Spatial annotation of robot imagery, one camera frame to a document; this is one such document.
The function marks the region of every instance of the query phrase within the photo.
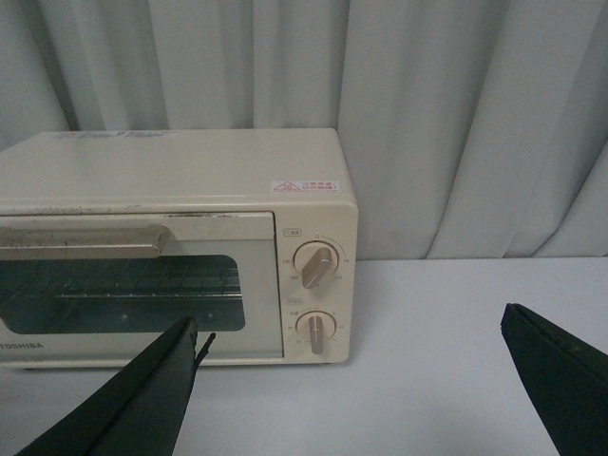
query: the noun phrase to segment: oven body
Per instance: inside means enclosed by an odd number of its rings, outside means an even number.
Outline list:
[[[121,366],[186,315],[218,335],[204,364],[344,361],[357,207],[335,132],[156,133],[0,153],[0,365]]]

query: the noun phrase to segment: black wire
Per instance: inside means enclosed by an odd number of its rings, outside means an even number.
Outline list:
[[[209,334],[209,337],[207,338],[207,342],[205,342],[205,344],[202,346],[202,349],[200,349],[199,354],[197,354],[197,359],[195,360],[195,362],[197,363],[197,366],[200,365],[200,362],[202,361],[202,359],[209,353],[209,347],[211,347],[211,344],[215,340],[215,338],[216,338],[216,334],[214,332]]]

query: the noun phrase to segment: sticker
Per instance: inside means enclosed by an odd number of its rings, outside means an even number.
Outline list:
[[[285,228],[283,230],[283,236],[285,236],[285,237],[289,237],[289,236],[300,237],[300,236],[302,236],[302,230],[299,229],[299,228]]]
[[[339,193],[339,180],[274,180],[270,193]]]
[[[162,138],[175,135],[175,131],[167,130],[131,130],[131,131],[62,131],[53,138],[55,140],[99,140],[122,138]]]

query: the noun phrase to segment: oven door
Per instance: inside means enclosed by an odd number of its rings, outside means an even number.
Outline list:
[[[0,363],[120,366],[187,315],[207,364],[282,358],[272,213],[0,218]]]

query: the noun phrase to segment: oven top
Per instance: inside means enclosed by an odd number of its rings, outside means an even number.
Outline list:
[[[0,152],[0,215],[322,198],[353,198],[331,129],[53,132]]]

